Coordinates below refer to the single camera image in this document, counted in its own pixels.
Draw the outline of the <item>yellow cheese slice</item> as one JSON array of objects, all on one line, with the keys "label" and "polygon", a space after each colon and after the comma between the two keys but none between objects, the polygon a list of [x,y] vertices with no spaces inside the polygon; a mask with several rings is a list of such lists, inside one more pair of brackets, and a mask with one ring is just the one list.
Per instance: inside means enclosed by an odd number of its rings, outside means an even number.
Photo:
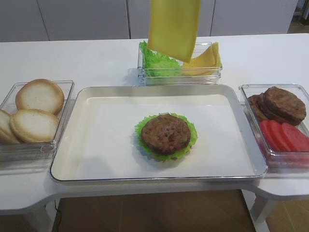
[{"label": "yellow cheese slice", "polygon": [[148,48],[189,62],[197,38],[201,1],[151,1]]}]

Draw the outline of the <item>green lettuce leaf under patty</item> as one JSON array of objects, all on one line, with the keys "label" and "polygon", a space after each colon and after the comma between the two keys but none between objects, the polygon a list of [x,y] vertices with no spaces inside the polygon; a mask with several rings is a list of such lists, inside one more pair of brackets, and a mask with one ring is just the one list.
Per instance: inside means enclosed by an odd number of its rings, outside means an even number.
[{"label": "green lettuce leaf under patty", "polygon": [[[188,124],[189,129],[191,131],[191,140],[189,142],[189,145],[186,148],[184,148],[183,150],[178,151],[178,152],[176,152],[172,155],[169,155],[169,156],[162,156],[162,155],[156,154],[151,149],[149,149],[146,145],[144,145],[142,140],[141,140],[141,129],[145,126],[145,124],[148,121],[150,121],[151,119],[153,119],[153,118],[155,118],[159,115],[164,115],[164,114],[171,114],[173,116],[176,116],[176,117],[183,119],[184,121],[186,121],[186,123]],[[181,159],[183,156],[185,156],[187,153],[190,152],[192,146],[195,145],[195,143],[198,139],[197,130],[196,130],[194,124],[189,122],[186,117],[184,117],[182,115],[178,115],[176,113],[162,113],[162,114],[158,114],[158,115],[147,116],[135,126],[135,133],[137,135],[137,141],[139,143],[139,146],[141,146],[145,152],[147,152],[149,155],[151,155],[153,157],[153,159],[156,159],[156,160],[159,160],[159,161],[162,161],[162,162],[167,161],[167,160]]]}]

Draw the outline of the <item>green lettuce in container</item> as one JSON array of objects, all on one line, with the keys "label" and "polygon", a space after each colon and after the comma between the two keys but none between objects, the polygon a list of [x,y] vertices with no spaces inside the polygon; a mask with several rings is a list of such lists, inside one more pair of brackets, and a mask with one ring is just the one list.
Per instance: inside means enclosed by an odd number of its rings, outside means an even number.
[{"label": "green lettuce in container", "polygon": [[179,62],[161,53],[154,53],[147,47],[147,42],[140,43],[144,55],[144,68],[151,77],[180,76],[181,66]]}]

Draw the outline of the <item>clear lettuce and cheese container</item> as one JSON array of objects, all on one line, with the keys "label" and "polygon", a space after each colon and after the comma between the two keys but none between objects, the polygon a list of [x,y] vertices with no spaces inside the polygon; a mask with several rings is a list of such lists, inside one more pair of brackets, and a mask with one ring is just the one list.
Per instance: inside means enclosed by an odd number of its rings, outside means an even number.
[{"label": "clear lettuce and cheese container", "polygon": [[[187,76],[182,74],[182,67],[184,62],[179,61],[181,66],[180,76],[164,76],[164,77],[151,77],[147,75],[146,69],[144,68],[144,55],[141,51],[139,43],[139,54],[138,54],[138,78],[140,83],[145,86],[150,85],[180,85],[180,84],[216,84],[221,78],[221,67],[213,75],[199,75],[199,76]],[[192,58],[196,58],[201,55],[209,46],[211,42],[197,42],[192,54]]]}]

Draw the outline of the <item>yellow cheese slices stack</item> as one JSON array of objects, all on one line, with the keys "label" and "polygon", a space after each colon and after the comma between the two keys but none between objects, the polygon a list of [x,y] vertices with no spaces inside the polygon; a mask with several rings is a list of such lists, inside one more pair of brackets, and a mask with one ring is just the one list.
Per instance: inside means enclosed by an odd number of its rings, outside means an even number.
[{"label": "yellow cheese slices stack", "polygon": [[222,67],[219,54],[219,43],[209,46],[201,55],[191,58],[189,63],[184,63],[182,74],[187,76],[213,75]]}]

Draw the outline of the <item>brown patty on tray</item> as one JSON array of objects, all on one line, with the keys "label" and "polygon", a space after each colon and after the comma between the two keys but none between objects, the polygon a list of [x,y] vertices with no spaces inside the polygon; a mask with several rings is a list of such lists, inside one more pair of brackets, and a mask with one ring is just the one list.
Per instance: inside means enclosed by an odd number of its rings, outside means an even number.
[{"label": "brown patty on tray", "polygon": [[189,145],[191,131],[183,119],[164,114],[145,124],[141,129],[141,140],[156,154],[169,156]]}]

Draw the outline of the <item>white metal tray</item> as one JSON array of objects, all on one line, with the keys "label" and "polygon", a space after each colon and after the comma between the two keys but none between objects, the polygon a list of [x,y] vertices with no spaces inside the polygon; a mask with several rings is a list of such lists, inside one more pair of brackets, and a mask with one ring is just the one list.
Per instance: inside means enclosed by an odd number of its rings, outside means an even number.
[{"label": "white metal tray", "polygon": [[81,90],[50,168],[60,182],[246,180],[268,170],[226,85]]}]

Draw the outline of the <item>lower brown patties in container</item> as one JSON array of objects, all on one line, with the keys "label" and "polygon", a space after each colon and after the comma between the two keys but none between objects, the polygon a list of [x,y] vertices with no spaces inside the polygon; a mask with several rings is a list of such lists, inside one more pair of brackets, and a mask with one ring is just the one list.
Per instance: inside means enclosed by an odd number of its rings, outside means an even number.
[{"label": "lower brown patties in container", "polygon": [[248,98],[248,102],[250,104],[250,107],[257,119],[257,121],[262,122],[264,120],[268,120],[268,118],[264,115],[264,113],[261,111],[257,100],[259,99],[260,95],[252,95]]}]

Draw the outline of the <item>red tomato slice back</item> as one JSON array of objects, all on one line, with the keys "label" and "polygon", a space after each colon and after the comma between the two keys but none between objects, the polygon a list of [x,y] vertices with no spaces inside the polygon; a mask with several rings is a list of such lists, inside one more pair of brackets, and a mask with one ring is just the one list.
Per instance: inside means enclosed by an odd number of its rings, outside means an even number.
[{"label": "red tomato slice back", "polygon": [[273,137],[270,133],[270,130],[268,128],[268,123],[269,123],[268,120],[263,120],[262,122],[260,122],[261,131],[264,134],[265,139],[268,142],[270,148],[274,151],[279,151],[280,149],[277,146],[277,144],[275,143],[275,141],[274,141],[274,139],[273,139]]}]

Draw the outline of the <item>red tomato slice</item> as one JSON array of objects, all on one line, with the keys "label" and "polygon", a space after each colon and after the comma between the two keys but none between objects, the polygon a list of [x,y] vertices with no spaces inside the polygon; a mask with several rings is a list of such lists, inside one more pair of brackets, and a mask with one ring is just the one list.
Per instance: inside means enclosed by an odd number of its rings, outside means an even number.
[{"label": "red tomato slice", "polygon": [[274,139],[273,139],[273,137],[270,133],[270,130],[268,128],[268,123],[269,123],[268,120],[263,120],[262,122],[260,122],[261,131],[264,134],[265,139],[268,142],[270,148],[274,151],[279,151],[280,149],[277,146],[277,144],[275,143],[275,141],[274,141]]},{"label": "red tomato slice", "polygon": [[287,142],[281,135],[281,124],[275,120],[270,120],[268,122],[268,127],[273,141],[276,143],[279,151],[291,151]]},{"label": "red tomato slice", "polygon": [[309,138],[299,129],[288,123],[282,123],[281,135],[291,151],[308,152]]}]

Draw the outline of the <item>bun half at back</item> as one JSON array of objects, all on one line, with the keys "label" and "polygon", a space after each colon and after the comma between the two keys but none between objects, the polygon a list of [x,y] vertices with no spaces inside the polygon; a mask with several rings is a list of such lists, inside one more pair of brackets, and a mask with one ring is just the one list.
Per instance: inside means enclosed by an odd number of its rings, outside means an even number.
[{"label": "bun half at back", "polygon": [[40,109],[55,115],[61,111],[64,99],[57,84],[47,79],[35,79],[19,90],[15,104],[18,110]]}]

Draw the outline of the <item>clear plastic bun container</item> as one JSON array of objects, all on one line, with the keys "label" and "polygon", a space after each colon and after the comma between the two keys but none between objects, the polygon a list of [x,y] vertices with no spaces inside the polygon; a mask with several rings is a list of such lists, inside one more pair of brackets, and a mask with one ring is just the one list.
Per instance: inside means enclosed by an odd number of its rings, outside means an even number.
[{"label": "clear plastic bun container", "polygon": [[[61,111],[55,114],[59,119],[59,124],[54,138],[49,142],[26,143],[15,135],[20,141],[19,144],[0,144],[1,161],[48,159],[52,158],[56,153],[74,105],[74,82],[71,80],[53,82],[62,89],[65,97]],[[0,105],[0,110],[10,113],[11,116],[15,114],[18,111],[15,104],[15,97],[19,90],[27,83],[14,84]]]}]

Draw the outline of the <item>red tomato slice middle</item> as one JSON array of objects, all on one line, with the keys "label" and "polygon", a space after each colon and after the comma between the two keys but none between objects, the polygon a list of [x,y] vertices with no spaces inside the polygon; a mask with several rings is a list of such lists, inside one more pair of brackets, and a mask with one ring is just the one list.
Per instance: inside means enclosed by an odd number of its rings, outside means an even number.
[{"label": "red tomato slice middle", "polygon": [[270,120],[268,122],[268,127],[273,141],[276,143],[279,151],[291,151],[287,142],[281,135],[281,124],[275,120]]}]

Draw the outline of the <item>bun half cut side up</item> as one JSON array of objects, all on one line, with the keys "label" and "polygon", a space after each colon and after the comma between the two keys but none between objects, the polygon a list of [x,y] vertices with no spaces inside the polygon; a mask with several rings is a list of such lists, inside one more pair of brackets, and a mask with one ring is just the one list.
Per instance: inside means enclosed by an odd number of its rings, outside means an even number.
[{"label": "bun half cut side up", "polygon": [[59,119],[40,109],[18,110],[10,118],[10,127],[26,143],[51,141],[58,128]]}]

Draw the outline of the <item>clear patty and tomato container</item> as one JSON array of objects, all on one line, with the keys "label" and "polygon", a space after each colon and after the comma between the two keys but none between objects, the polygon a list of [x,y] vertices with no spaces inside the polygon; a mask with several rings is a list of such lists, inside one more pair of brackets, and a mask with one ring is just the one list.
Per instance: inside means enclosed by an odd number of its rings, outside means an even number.
[{"label": "clear patty and tomato container", "polygon": [[241,91],[244,99],[245,114],[260,150],[270,168],[308,168],[309,152],[274,151],[270,148],[264,134],[261,131],[260,122],[257,121],[248,102],[248,98],[252,95],[260,95],[270,87],[285,89],[295,94],[305,104],[307,115],[299,125],[294,127],[309,137],[309,95],[302,86],[295,84],[241,85],[239,90]]}]

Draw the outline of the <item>top brown patty in container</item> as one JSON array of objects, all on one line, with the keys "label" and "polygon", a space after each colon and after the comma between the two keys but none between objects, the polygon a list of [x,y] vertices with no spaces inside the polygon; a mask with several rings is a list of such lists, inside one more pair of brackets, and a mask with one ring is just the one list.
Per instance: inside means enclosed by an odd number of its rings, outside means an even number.
[{"label": "top brown patty in container", "polygon": [[269,120],[299,125],[306,117],[305,104],[293,93],[278,87],[270,87],[257,97],[257,104]]}]

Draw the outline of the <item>white table leg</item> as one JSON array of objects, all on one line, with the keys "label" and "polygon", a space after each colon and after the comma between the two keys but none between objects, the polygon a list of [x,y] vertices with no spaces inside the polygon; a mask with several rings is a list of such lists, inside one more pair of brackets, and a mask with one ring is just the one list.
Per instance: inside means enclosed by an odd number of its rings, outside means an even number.
[{"label": "white table leg", "polygon": [[241,192],[249,210],[255,231],[270,232],[266,219],[273,212],[278,202],[247,190],[242,190]]}]

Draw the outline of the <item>red tomato slice front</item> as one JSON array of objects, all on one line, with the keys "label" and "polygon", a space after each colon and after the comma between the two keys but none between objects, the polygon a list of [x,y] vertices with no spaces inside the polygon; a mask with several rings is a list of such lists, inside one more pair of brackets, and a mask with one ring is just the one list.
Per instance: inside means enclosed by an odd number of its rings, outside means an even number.
[{"label": "red tomato slice front", "polygon": [[282,123],[281,135],[291,151],[308,152],[309,138],[299,129],[288,123]]}]

